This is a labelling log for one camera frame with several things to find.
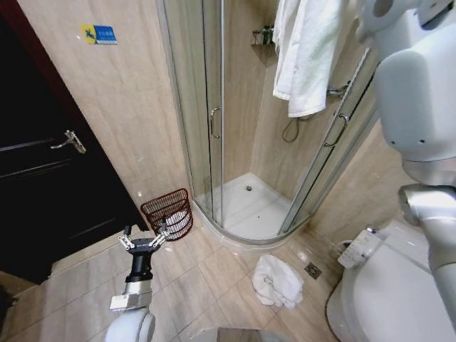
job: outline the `towel on floor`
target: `towel on floor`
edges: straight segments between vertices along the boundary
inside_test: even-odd
[[[272,255],[263,255],[255,267],[252,283],[259,300],[265,305],[293,309],[302,301],[304,280],[288,264]]]

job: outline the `red wire basket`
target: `red wire basket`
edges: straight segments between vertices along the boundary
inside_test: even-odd
[[[193,226],[192,210],[186,189],[178,189],[141,205],[141,212],[159,234],[163,217],[166,219],[167,240],[175,241],[184,237]]]

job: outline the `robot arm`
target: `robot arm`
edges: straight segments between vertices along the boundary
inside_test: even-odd
[[[375,94],[387,143],[420,184],[404,216],[429,241],[432,275],[456,329],[456,10],[452,0],[367,0],[357,31],[380,65]]]
[[[169,233],[166,221],[161,233],[154,239],[130,238],[131,227],[126,226],[120,243],[133,256],[131,272],[125,279],[125,290],[111,299],[110,310],[121,315],[109,326],[106,342],[150,342],[155,330],[155,317],[149,312],[152,302],[151,281],[153,278],[150,258],[165,242]]]

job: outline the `floor drain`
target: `floor drain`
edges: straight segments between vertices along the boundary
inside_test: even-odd
[[[311,262],[309,262],[309,264],[306,266],[304,271],[309,273],[310,276],[314,279],[317,279],[321,274],[320,269],[317,266],[315,266],[314,264],[312,264]]]

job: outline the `floor tile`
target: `floor tile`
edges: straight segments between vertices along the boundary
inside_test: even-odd
[[[155,332],[152,342],[171,341],[171,339],[177,335],[177,331],[163,291],[152,296],[152,303],[150,304],[149,309],[155,316]]]
[[[263,329],[274,317],[274,312],[259,301],[246,275],[219,299],[219,305],[233,328]]]
[[[281,333],[289,340],[289,342],[298,342],[293,334],[285,327],[285,325],[277,317],[273,319],[264,327],[266,331],[272,331],[274,333]]]
[[[238,254],[235,252],[231,252],[236,258],[237,262],[241,265],[242,269],[248,273],[255,269],[255,266],[257,265],[257,262],[259,260],[259,257],[263,254]]]
[[[109,311],[113,280],[107,281],[66,306],[65,342],[85,342],[107,328],[118,316]]]
[[[221,247],[203,229],[190,232],[184,240],[196,262],[201,262]]]
[[[68,275],[64,272],[18,296],[8,336],[17,334],[66,304]]]
[[[68,272],[68,303],[113,277],[108,251],[96,254],[66,272]]]
[[[217,299],[245,276],[244,270],[225,247],[207,257],[199,268]]]
[[[7,342],[61,342],[65,333],[65,309],[36,322]]]
[[[194,266],[195,261],[182,239],[166,242],[152,255],[152,272],[158,274],[163,287]]]
[[[90,245],[72,255],[69,255],[61,260],[58,260],[52,265],[52,274],[58,274],[66,269],[69,269],[76,264],[85,261],[98,253],[108,249],[109,247],[115,246],[119,243],[118,237],[121,232],[115,233],[106,239],[103,239],[95,244]]]
[[[308,294],[304,294],[303,301],[296,308],[283,308],[277,315],[298,341],[337,341],[326,323],[324,306]]]
[[[201,316],[195,319],[179,334],[180,342],[188,342],[191,337],[197,335],[201,330],[216,327],[227,327],[228,322],[220,310],[219,304],[213,303]]]
[[[304,291],[309,292],[320,305],[325,305],[329,294],[334,286],[337,285],[340,275],[335,274],[331,268],[328,268],[305,248],[299,249],[296,246],[291,248],[289,245],[285,245],[272,252],[272,254],[293,267],[304,280]],[[313,279],[304,270],[309,262],[313,262],[322,271],[322,274],[317,279]]]
[[[195,320],[215,302],[198,267],[194,267],[163,289],[177,331]]]

